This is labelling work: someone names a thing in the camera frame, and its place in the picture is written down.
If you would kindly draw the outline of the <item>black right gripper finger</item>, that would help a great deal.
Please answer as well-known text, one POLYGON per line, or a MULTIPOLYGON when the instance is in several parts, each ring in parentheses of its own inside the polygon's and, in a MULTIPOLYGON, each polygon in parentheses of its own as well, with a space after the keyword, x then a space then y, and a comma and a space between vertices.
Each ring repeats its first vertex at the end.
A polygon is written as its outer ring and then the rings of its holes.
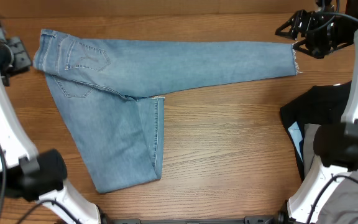
POLYGON ((275 35, 291 40, 296 40, 298 34, 304 34, 308 26, 308 12, 299 10, 294 13, 286 22, 276 29, 275 35))
POLYGON ((319 59, 318 49, 313 44, 310 44, 306 39, 295 42, 292 48, 295 51, 319 59))

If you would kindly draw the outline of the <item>light blue denim jeans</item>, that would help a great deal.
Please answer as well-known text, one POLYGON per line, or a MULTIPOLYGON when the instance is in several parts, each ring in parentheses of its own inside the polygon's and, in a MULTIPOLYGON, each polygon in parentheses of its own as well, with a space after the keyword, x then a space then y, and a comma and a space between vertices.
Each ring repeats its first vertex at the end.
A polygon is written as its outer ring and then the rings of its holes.
POLYGON ((298 73, 291 44, 82 39, 51 29, 40 33, 34 67, 101 194, 161 178, 164 95, 298 73))

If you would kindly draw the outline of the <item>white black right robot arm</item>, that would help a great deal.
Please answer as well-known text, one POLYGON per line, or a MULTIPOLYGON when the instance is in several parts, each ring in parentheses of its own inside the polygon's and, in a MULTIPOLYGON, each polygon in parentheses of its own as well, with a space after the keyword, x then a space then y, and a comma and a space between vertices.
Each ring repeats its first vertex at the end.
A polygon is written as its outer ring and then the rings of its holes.
POLYGON ((276 35, 294 40, 293 50, 322 59, 353 45, 352 80, 314 86, 280 108, 295 148, 302 184, 270 223, 316 223, 328 198, 358 169, 358 1, 318 1, 316 11, 299 10, 276 35))

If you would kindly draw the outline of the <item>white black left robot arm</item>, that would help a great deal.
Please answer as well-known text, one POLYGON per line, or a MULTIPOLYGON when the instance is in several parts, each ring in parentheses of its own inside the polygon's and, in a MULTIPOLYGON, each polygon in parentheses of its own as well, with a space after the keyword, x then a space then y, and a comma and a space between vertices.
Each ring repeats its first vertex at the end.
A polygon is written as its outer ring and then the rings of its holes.
POLYGON ((0 220, 5 198, 23 198, 44 206, 65 223, 109 223, 108 216, 87 201, 68 180, 56 149, 40 153, 21 126, 6 93, 13 75, 32 61, 18 37, 5 37, 0 21, 0 220))

